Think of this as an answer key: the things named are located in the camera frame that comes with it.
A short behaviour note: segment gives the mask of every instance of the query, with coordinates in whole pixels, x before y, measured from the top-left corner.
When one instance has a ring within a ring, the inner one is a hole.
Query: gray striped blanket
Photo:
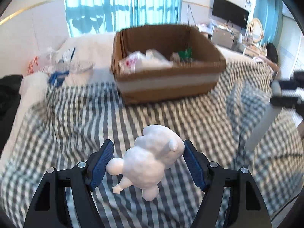
[[[272,216],[302,183],[304,150],[287,111],[275,119],[254,153],[244,150],[269,103],[270,81],[267,65],[234,62],[227,64],[207,95],[156,104],[125,106],[109,83],[50,89],[46,100],[25,115],[13,156],[0,176],[0,205],[21,228],[47,168],[71,168],[105,139],[114,142],[115,156],[122,157],[145,126],[160,124],[190,139],[210,161],[236,170],[248,167]],[[166,170],[159,196],[151,202],[133,186],[113,194],[112,186],[120,178],[106,173],[92,193],[106,227],[190,227],[203,193],[183,158]],[[228,197],[227,189],[218,227],[223,225]],[[79,227],[69,189],[67,198],[73,226]]]

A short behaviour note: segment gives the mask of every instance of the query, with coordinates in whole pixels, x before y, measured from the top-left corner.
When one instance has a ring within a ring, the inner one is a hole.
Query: black bag
[[[21,81],[22,75],[9,75],[0,79],[0,155],[10,136],[19,107]]]
[[[274,46],[273,43],[268,43],[266,45],[266,50],[267,50],[267,58],[272,61],[273,63],[278,64],[278,53],[277,53],[277,49]]]

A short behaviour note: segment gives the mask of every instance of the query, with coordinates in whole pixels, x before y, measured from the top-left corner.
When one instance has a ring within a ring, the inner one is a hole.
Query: bed
[[[16,227],[23,226],[47,168],[71,168],[97,151],[105,139],[114,142],[114,155],[121,157],[150,124],[167,126],[183,140],[190,139],[198,151],[224,168],[248,167],[271,218],[299,193],[304,149],[287,111],[279,114],[253,153],[244,150],[271,96],[273,71],[267,64],[219,47],[227,68],[207,95],[125,106],[109,72],[113,36],[85,35],[68,39],[60,48],[58,54],[75,47],[77,60],[95,62],[91,75],[75,75],[58,89],[40,75],[43,85],[37,96],[33,87],[37,80],[27,78],[23,91],[29,94],[21,94],[23,111],[0,160],[0,206]],[[144,201],[135,187],[113,194],[112,186],[120,179],[106,174],[92,193],[106,227],[190,227],[203,198],[183,158],[166,171],[160,194],[152,202]],[[66,193],[73,227],[78,227],[71,192]],[[218,227],[223,225],[228,197],[226,189]]]

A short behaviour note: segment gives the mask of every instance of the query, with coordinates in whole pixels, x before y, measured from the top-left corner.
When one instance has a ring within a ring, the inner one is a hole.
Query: power cord
[[[229,29],[229,26],[228,26],[228,21],[227,21],[227,27]],[[233,30],[233,23],[231,23],[231,31]]]
[[[250,12],[251,13],[251,10],[252,10],[252,7],[251,7],[251,0],[249,0],[249,5],[250,5]]]
[[[195,19],[194,19],[193,14],[192,14],[192,10],[191,10],[190,4],[188,4],[188,8],[187,8],[187,25],[189,25],[189,9],[190,9],[191,16],[192,16],[192,19],[194,21],[194,24],[196,25]]]

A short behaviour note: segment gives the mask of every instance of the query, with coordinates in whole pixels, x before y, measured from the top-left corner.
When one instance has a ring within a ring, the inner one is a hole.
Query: television
[[[249,12],[227,0],[214,0],[212,15],[246,28]]]

